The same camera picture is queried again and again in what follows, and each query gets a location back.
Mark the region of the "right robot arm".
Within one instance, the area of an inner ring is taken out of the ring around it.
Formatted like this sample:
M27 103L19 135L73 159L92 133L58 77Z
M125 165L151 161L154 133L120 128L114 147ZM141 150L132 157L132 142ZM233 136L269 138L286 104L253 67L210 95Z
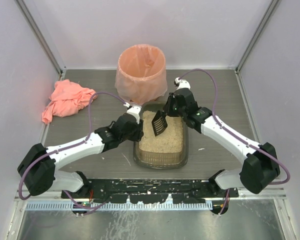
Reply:
M259 144L230 128L210 109L199 107L188 88L171 92L163 110L169 117L181 117L189 128L213 139L240 161L241 168L222 169L209 178L215 187L243 187L259 194L280 175L276 150L270 143Z

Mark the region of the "black slotted litter scoop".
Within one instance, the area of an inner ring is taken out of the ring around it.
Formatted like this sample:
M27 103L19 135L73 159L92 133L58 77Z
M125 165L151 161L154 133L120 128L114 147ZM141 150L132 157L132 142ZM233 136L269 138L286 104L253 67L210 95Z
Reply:
M156 137L162 134L168 127L166 116L163 110L158 110L151 121L153 133Z

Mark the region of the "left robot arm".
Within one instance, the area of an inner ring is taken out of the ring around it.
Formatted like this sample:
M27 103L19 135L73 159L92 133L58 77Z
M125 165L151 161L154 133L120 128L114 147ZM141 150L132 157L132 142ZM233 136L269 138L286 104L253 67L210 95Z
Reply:
M31 197L49 190L66 191L86 196L92 185L81 171L65 172L61 168L90 155L117 148L124 141L138 142L143 136L143 120L125 113L109 126L100 127L88 136L58 145L33 145L17 171L19 186L26 186Z

